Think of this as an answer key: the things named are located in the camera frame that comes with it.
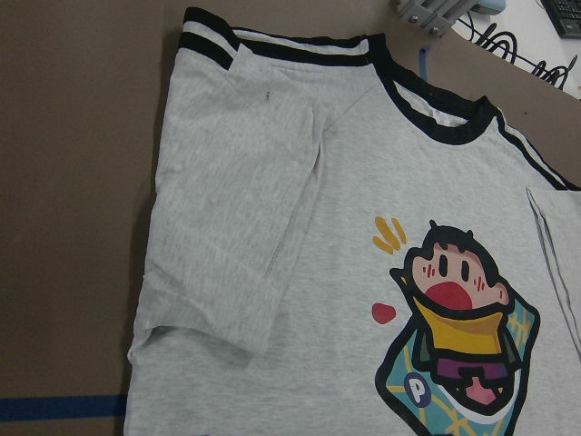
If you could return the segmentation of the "grey cartoon print t-shirt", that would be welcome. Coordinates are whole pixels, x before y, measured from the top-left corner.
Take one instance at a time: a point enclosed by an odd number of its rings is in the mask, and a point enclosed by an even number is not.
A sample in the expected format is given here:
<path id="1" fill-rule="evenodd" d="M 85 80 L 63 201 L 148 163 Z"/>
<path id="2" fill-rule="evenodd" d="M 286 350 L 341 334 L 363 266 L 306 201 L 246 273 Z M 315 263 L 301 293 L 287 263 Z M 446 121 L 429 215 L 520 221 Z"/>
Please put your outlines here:
<path id="1" fill-rule="evenodd" d="M 383 35 L 191 7 L 128 435 L 577 435 L 580 190 Z"/>

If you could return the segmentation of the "black keyboard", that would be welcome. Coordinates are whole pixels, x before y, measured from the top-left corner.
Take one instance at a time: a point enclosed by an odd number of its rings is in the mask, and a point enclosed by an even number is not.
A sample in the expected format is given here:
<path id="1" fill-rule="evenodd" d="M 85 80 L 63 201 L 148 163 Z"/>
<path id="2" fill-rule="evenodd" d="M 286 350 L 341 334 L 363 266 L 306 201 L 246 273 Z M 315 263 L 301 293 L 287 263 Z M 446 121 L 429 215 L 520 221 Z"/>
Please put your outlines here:
<path id="1" fill-rule="evenodd" d="M 557 33 L 562 38 L 580 37 L 580 2 L 551 1 Z"/>

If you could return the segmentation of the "aluminium frame post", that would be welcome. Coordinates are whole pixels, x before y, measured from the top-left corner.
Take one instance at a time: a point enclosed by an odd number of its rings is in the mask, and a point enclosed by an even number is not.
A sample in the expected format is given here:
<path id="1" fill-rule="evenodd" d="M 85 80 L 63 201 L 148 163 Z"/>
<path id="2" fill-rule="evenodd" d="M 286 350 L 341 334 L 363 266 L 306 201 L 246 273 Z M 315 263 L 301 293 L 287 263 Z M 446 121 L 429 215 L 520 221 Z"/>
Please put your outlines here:
<path id="1" fill-rule="evenodd" d="M 400 0 L 395 2 L 399 17 L 421 27 L 430 35 L 442 36 L 478 0 Z"/>

